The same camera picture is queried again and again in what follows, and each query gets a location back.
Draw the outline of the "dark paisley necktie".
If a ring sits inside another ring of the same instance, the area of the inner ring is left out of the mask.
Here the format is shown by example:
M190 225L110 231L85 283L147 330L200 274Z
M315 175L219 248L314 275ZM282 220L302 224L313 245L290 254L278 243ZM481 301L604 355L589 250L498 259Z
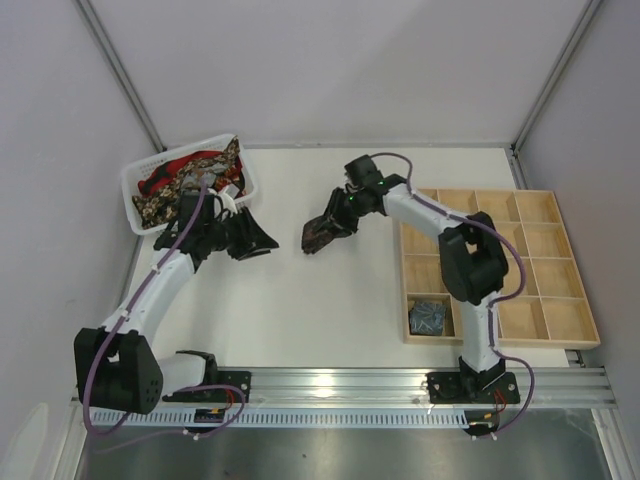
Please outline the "dark paisley necktie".
M314 255L335 240L327 230L329 224L323 216L313 218L304 224L301 249L305 255Z

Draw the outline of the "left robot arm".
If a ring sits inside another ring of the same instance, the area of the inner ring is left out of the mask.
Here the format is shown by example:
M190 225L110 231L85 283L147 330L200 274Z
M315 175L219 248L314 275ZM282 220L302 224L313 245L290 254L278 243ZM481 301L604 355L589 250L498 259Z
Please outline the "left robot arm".
M222 194L187 191L177 216L156 239L152 265L137 289L97 328L74 339L79 398L86 407L148 414L163 398L216 382L214 355L180 350L159 360L151 343L171 304L215 252L242 261L279 246L246 207Z

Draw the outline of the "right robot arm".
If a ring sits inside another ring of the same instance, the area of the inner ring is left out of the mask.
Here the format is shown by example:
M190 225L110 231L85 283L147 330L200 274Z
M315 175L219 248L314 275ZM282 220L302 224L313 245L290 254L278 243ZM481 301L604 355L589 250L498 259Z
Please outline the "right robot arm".
M311 254L358 231L359 220L379 213L407 224L438 245L442 283L459 303L463 351L459 357L461 394L478 400L506 373L496 351L494 304L509 271L502 237L491 217L464 214L429 199L409 176L385 176L372 155L345 166L347 182L331 192L323 214L303 228L301 246Z

